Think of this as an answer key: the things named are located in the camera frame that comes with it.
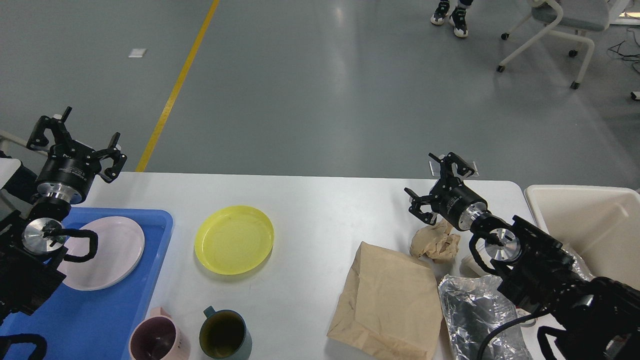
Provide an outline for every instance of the brown paper bag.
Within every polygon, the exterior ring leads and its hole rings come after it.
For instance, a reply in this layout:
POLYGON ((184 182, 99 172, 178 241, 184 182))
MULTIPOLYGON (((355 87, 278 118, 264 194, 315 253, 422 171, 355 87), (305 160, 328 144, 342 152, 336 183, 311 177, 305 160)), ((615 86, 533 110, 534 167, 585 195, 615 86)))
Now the brown paper bag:
POLYGON ((441 321, 429 265, 362 242, 327 336, 379 360, 430 360, 441 321))

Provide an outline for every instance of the yellow plate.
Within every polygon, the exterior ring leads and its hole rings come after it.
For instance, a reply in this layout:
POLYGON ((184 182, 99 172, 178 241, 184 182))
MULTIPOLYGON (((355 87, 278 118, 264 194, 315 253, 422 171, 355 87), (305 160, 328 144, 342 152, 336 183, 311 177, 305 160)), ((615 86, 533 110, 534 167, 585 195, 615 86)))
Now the yellow plate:
POLYGON ((229 206, 200 226, 194 244, 198 260, 223 275, 247 272, 260 265, 273 248, 273 225, 250 206, 229 206))

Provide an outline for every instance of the sneaker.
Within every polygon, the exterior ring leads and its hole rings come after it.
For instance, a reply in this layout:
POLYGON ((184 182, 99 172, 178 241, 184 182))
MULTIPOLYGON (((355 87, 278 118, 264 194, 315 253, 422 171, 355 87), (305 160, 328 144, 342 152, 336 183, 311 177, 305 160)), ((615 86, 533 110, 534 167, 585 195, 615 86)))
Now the sneaker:
POLYGON ((438 8, 431 16, 431 23, 434 25, 442 25, 444 24, 444 19, 447 17, 447 13, 449 12, 449 2, 448 1, 440 1, 438 4, 438 8))
POLYGON ((459 38, 466 38, 469 35, 467 22, 465 21, 466 14, 467 9, 456 6, 449 17, 449 24, 453 25, 453 33, 459 38))

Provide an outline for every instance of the floor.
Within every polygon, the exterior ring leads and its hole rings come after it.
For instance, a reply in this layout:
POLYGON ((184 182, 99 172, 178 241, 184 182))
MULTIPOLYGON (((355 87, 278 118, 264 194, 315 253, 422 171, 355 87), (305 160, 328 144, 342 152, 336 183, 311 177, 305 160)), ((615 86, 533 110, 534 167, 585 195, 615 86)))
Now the floor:
MULTIPOLYGON (((70 105, 73 137, 103 148, 121 132, 133 171, 211 4, 3 1, 0 129, 27 138, 70 105)), ((541 27, 500 39, 525 1, 476 1, 464 40, 429 23, 435 6, 221 0, 146 171, 432 178, 427 153, 453 151, 476 179, 640 188, 640 74, 606 51, 640 52, 626 26, 591 36, 572 90, 582 56, 561 39, 495 71, 541 27)))

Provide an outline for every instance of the cup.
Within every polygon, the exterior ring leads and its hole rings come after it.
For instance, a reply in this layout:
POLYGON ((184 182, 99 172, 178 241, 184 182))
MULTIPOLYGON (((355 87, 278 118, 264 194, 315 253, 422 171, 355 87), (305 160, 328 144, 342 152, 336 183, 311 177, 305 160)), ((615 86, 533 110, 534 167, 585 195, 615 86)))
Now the cup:
POLYGON ((233 310, 215 311, 209 306, 200 328, 200 347, 212 359, 247 360, 253 342, 244 319, 233 310))
POLYGON ((154 307, 129 338, 129 355, 134 360, 188 360, 189 343, 169 314, 154 307))

